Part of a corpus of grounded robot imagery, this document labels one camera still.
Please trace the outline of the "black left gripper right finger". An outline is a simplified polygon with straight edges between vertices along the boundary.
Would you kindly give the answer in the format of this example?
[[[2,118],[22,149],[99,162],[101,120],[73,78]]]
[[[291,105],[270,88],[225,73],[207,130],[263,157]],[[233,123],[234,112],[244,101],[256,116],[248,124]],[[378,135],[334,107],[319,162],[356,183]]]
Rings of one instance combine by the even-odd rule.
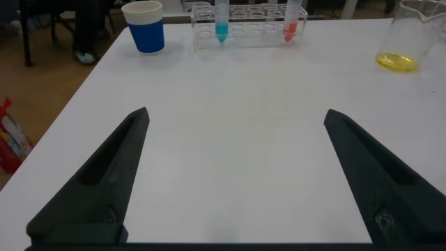
[[[324,126],[373,243],[445,243],[443,193],[347,115]]]

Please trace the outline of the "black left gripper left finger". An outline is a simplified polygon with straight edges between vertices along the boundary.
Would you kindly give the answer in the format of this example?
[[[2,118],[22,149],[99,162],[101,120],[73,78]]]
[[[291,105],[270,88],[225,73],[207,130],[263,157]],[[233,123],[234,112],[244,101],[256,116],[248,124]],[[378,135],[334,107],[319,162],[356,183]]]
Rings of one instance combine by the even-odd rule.
[[[127,115],[26,226],[33,244],[122,244],[123,222],[149,125]]]

